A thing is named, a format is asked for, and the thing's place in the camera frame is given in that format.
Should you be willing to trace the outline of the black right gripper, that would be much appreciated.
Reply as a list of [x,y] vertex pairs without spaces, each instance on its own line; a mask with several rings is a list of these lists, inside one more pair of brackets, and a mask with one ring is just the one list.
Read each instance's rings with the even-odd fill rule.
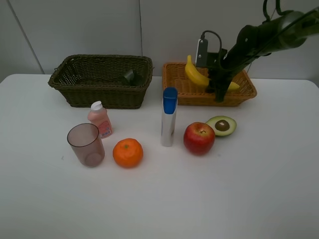
[[231,79],[247,66],[247,56],[243,50],[232,48],[208,52],[206,67],[208,69],[208,94],[215,92],[215,101],[223,102]]

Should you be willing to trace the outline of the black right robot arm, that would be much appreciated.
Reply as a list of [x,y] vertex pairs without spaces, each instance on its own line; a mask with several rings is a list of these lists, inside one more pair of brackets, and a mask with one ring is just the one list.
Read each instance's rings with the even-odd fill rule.
[[226,50],[222,47],[216,53],[209,53],[207,64],[210,90],[215,93],[216,102],[222,102],[234,76],[259,57],[273,52],[298,48],[308,37],[319,33],[319,9],[302,13],[295,10],[283,11],[276,1],[278,18],[270,19],[263,6],[265,21],[259,26],[246,25],[236,44]]

